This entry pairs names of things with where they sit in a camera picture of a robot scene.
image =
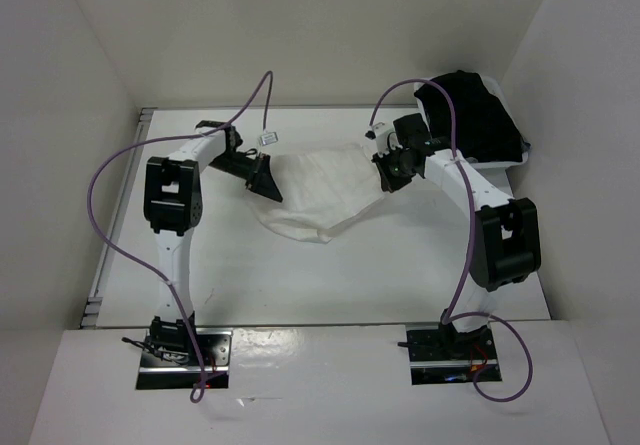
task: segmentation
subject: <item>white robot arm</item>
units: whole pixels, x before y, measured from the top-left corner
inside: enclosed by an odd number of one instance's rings
[[[221,122],[202,121],[196,129],[218,128]],[[189,293],[189,254],[194,227],[202,216],[200,173],[212,166],[246,180],[247,188],[282,201],[270,171],[270,157],[237,151],[242,139],[235,127],[187,141],[168,157],[147,162],[144,216],[155,232],[159,269],[175,288],[186,315],[194,322]],[[190,353],[190,341],[182,315],[169,288],[159,282],[156,315],[148,337],[150,345],[178,353]]]
[[[496,303],[491,292],[521,282],[540,267],[540,240],[535,205],[515,200],[478,173],[458,151],[454,159],[446,138],[431,138],[422,119],[407,116],[393,124],[377,123],[367,132],[376,141],[373,162],[380,172],[382,189],[393,193],[417,174],[433,182],[470,220],[476,235],[471,273],[452,315],[491,313]],[[474,198],[475,215],[469,217],[469,201],[456,161],[464,168]],[[453,324],[458,333],[470,333],[486,325],[486,317],[466,317]]]

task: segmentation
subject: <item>black fabric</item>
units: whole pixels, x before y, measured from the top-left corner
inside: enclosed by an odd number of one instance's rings
[[[478,162],[522,162],[522,136],[500,99],[480,75],[458,70],[433,79],[451,96],[456,110],[458,149]],[[433,137],[451,138],[451,115],[442,94],[423,85],[414,94],[422,102]]]

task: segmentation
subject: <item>white floor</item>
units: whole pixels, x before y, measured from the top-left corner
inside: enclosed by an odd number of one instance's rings
[[[384,108],[393,120],[415,108]],[[148,138],[185,134],[203,119],[228,119],[233,110],[155,111]],[[283,108],[269,112],[280,141],[272,155],[346,142],[361,143],[367,108]],[[262,112],[237,122],[245,147],[261,133]],[[128,251],[157,263],[153,232],[142,214],[144,172],[152,155],[180,142],[146,147],[134,166],[118,214],[115,238]],[[504,171],[485,171],[504,191]],[[191,295],[201,325],[307,325],[437,321],[448,305],[464,261],[468,225],[462,213],[426,180],[414,179],[327,245],[300,243],[266,230],[244,202],[240,179],[209,169],[202,174],[204,216],[191,254]],[[155,276],[107,255],[98,294],[100,327],[146,327],[155,312]],[[495,293],[496,312],[510,320],[548,319],[536,274]]]
[[[64,334],[31,445],[606,445],[600,415],[565,322],[514,323],[534,380],[518,401],[490,403],[469,384],[411,386],[404,327],[238,329],[228,390],[136,391],[143,330]],[[506,396],[526,377],[523,353],[494,326]]]

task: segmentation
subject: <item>white towel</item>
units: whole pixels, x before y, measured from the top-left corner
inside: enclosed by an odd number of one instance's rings
[[[272,232],[302,242],[327,243],[384,198],[380,176],[362,146],[271,157],[282,203],[246,197]]]

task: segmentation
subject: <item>metal base plate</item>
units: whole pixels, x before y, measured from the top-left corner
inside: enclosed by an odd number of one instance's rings
[[[205,362],[205,370],[208,373],[226,372],[209,380],[207,388],[228,388],[232,331],[198,328],[196,332]],[[195,359],[178,364],[142,352],[136,390],[191,389],[193,384],[199,380],[200,367]]]
[[[479,382],[502,380],[491,329],[476,343],[443,349],[437,324],[408,326],[407,344],[412,385],[470,382],[476,367],[487,367]]]

